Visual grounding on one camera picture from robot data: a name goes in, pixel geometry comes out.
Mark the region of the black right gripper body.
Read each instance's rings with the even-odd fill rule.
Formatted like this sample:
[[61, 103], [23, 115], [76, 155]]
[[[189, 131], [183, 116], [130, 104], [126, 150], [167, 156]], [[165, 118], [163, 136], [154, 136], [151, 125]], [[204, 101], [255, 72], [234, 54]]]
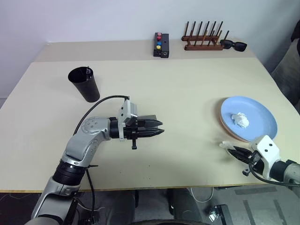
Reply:
[[252, 166], [252, 170], [259, 175], [263, 174], [264, 163], [259, 154], [249, 151], [246, 154], [245, 163], [248, 165], [248, 167], [243, 170], [243, 175], [249, 175], [251, 173], [249, 166]]

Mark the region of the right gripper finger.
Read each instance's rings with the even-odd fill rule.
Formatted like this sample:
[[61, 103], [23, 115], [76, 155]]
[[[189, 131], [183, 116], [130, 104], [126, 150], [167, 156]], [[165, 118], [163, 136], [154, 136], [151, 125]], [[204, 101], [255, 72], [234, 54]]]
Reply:
[[248, 163], [249, 162], [249, 158], [248, 157], [243, 157], [240, 155], [236, 155], [235, 154], [235, 150], [228, 150], [229, 154], [232, 155], [233, 157], [235, 157], [236, 159], [238, 159], [239, 161], [243, 162], [243, 163]]
[[234, 148], [235, 148], [235, 154], [236, 155], [240, 155], [240, 156], [243, 156], [243, 157], [249, 157], [251, 155], [251, 151], [248, 150], [248, 149], [241, 148], [241, 147], [238, 147], [238, 146], [234, 146]]

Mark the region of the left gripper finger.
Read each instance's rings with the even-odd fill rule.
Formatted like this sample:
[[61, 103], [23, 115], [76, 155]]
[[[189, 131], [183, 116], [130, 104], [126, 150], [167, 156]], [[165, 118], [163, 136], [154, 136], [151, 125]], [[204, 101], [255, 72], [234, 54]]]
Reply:
[[144, 120], [145, 128], [157, 128], [158, 126], [160, 126], [162, 124], [163, 123], [158, 120]]
[[156, 135], [159, 135], [161, 133], [163, 133], [164, 130], [163, 129], [159, 129], [159, 128], [147, 128], [145, 130], [141, 130], [140, 131], [140, 137], [153, 137]]

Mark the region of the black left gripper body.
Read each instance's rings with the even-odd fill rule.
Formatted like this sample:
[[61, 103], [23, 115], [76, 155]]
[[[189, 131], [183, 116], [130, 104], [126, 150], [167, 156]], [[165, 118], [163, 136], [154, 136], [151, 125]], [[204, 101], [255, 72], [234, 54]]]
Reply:
[[133, 150], [137, 149], [136, 140], [138, 138], [146, 137], [144, 125], [144, 120], [135, 120], [131, 125], [126, 125], [126, 127], [123, 129], [124, 137], [132, 141]]

